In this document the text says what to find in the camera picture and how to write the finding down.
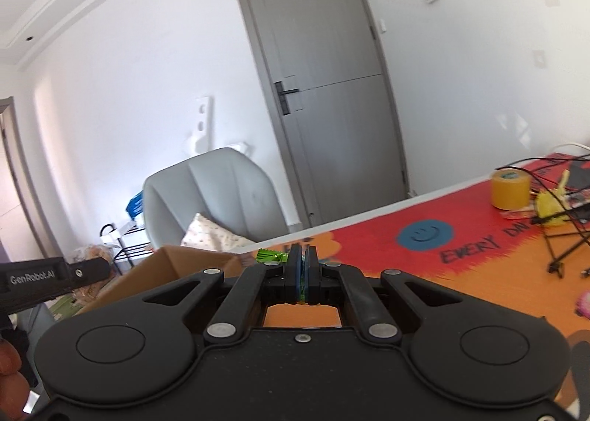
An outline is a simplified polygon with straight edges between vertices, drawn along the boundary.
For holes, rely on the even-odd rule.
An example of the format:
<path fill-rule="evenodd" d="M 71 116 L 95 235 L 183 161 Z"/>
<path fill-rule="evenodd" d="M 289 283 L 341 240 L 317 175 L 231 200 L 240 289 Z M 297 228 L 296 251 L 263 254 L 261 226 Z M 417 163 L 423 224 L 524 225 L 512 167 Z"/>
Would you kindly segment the person's left hand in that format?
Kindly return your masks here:
<path fill-rule="evenodd" d="M 8 420 L 24 420 L 24 407 L 29 397 L 29 384 L 20 373 L 22 366 L 17 350 L 1 340 L 1 411 Z"/>

